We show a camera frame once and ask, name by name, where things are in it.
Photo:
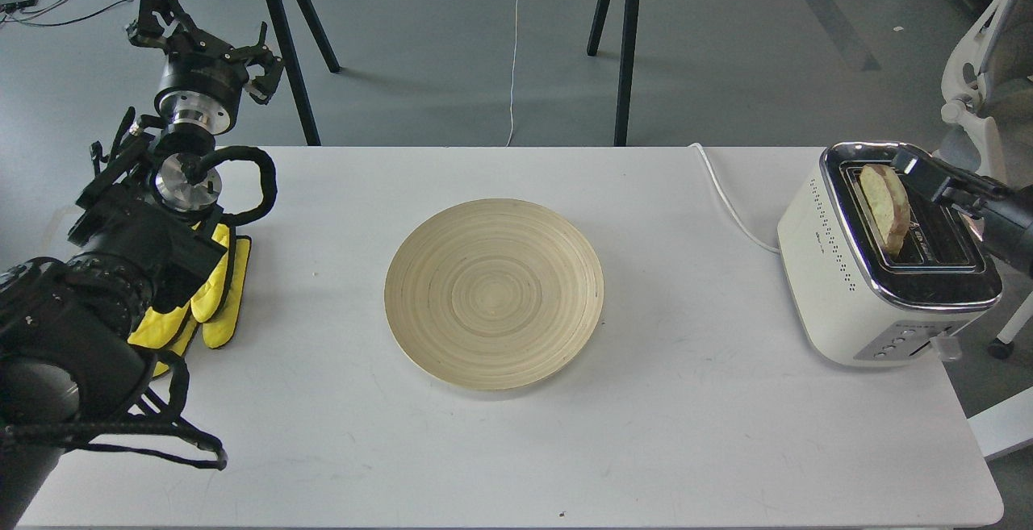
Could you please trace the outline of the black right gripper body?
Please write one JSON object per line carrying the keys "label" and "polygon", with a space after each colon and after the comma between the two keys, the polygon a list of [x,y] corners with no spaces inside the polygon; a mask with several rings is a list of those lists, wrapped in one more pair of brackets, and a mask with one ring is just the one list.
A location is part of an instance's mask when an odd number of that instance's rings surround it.
{"label": "black right gripper body", "polygon": [[963,211],[972,218],[1004,218],[1011,190],[996,178],[960,169],[944,161],[933,161],[935,173],[932,202]]}

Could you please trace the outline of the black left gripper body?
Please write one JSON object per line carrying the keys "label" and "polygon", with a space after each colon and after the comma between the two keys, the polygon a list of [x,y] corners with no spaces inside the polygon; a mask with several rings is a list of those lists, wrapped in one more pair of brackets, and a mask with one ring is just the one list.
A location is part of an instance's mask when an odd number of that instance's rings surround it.
{"label": "black left gripper body", "polygon": [[169,124],[191,123],[221,136],[236,126],[247,71],[224,58],[170,53],[154,107]]}

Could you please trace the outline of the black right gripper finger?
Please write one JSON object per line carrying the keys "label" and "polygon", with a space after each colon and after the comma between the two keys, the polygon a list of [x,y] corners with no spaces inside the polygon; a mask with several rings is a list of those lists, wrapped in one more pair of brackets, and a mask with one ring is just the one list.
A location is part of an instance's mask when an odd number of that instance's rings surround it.
{"label": "black right gripper finger", "polygon": [[943,170],[934,157],[924,152],[897,150],[890,164],[905,186],[914,192],[939,192],[943,185]]}

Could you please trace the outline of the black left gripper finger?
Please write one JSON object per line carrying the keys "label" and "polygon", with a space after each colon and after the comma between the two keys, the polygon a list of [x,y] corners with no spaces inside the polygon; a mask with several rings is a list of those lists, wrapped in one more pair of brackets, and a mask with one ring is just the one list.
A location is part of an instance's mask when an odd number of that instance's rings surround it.
{"label": "black left gripper finger", "polygon": [[268,33],[269,24],[262,22],[255,44],[237,49],[237,58],[247,77],[244,90],[258,105],[272,101],[284,70],[282,58],[268,45]]}
{"label": "black left gripper finger", "polygon": [[171,53],[214,52],[214,39],[185,12],[180,0],[136,0],[137,15],[127,25],[129,44]]}

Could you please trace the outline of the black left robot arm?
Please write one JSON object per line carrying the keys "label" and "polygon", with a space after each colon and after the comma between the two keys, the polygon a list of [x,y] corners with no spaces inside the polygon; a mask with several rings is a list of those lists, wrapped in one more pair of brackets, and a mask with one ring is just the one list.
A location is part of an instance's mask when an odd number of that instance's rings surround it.
{"label": "black left robot arm", "polygon": [[261,28],[232,46],[180,0],[139,0],[127,37],[165,54],[154,115],[126,111],[109,150],[90,150],[93,180],[68,233],[69,261],[37,257],[2,274],[2,526],[14,529],[63,454],[125,453],[102,436],[174,437],[211,453],[145,456],[221,470],[217,437],[183,417],[190,375],[167,344],[132,341],[145,317],[202,297],[233,309],[244,272],[242,225],[267,217],[276,167],[260,148],[218,148],[243,95],[272,99],[284,64]]}

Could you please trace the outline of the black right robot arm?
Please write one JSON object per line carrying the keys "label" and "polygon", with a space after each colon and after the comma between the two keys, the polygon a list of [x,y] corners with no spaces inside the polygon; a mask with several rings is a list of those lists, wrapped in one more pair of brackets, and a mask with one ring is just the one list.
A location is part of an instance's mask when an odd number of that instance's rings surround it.
{"label": "black right robot arm", "polygon": [[1032,276],[1032,188],[960,169],[914,145],[900,144],[893,169],[928,202],[984,221],[981,243],[989,254]]}

